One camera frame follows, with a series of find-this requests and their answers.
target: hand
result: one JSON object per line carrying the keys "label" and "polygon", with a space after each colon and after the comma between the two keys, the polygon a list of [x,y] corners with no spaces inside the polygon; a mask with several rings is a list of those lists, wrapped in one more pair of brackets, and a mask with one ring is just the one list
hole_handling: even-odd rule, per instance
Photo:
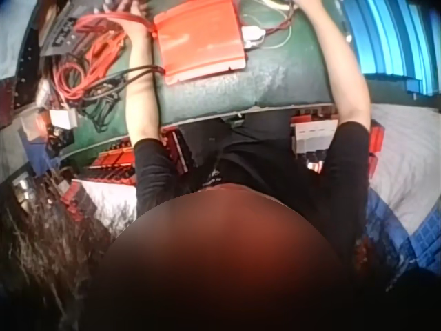
{"label": "hand", "polygon": [[305,12],[311,12],[323,6],[322,0],[294,0],[294,2]]}
{"label": "hand", "polygon": [[[113,0],[105,0],[105,4],[103,5],[104,12],[112,12],[109,7],[112,6],[113,3]],[[145,17],[147,3],[141,4],[139,3],[139,0],[121,0],[118,8],[114,11],[127,12],[129,10],[133,15]],[[119,24],[124,29],[132,43],[140,39],[147,39],[149,37],[149,31],[143,24],[133,21],[126,21],[124,19],[109,19],[109,21]]]}

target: person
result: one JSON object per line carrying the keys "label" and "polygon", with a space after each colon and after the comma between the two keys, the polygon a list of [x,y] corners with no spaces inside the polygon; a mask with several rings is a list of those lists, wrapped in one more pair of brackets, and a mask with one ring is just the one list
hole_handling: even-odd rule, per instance
{"label": "person", "polygon": [[[323,321],[322,314],[325,321],[339,316],[331,312],[350,296],[354,246],[366,221],[371,104],[356,57],[322,1],[295,3],[316,32],[338,109],[322,172],[296,160],[290,113],[265,112],[246,115],[216,154],[179,176],[161,143],[153,74],[130,84],[125,111],[139,219],[103,262],[107,271],[86,305],[88,330],[104,330],[104,323],[131,330],[135,315],[158,328],[266,328],[297,325],[311,316],[302,312],[315,314],[308,325]],[[142,12],[135,1],[130,10]],[[132,42],[130,67],[152,64],[147,29],[114,21]],[[110,292],[113,299],[103,299]]]}

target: black sleeve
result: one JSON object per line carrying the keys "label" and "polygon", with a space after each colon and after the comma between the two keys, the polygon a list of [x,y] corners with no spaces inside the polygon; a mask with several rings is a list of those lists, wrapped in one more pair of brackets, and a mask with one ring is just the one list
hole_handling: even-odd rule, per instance
{"label": "black sleeve", "polygon": [[320,174],[328,212],[322,231],[348,263],[366,225],[369,140],[368,130],[359,123],[338,126]]}
{"label": "black sleeve", "polygon": [[144,139],[134,146],[136,170],[136,211],[138,217],[157,205],[175,198],[172,189],[178,179],[168,151],[156,139]]}

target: black shirt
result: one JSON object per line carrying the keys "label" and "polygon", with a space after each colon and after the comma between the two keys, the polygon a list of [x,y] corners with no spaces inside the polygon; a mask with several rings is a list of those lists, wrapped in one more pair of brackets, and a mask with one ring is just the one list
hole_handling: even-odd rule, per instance
{"label": "black shirt", "polygon": [[231,144],[183,177],[160,141],[139,141],[134,153],[138,215],[206,186],[245,185],[304,216],[345,262],[366,223],[369,132],[356,122],[338,126],[321,174],[264,142]]}

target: black pants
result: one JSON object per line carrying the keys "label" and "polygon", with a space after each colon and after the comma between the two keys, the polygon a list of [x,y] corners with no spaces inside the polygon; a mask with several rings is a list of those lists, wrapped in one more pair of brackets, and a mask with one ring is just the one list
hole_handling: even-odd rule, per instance
{"label": "black pants", "polygon": [[222,149],[237,143],[266,141],[291,150],[292,110],[273,110],[245,115],[243,124],[232,128],[222,119],[209,119],[180,126],[196,165]]}

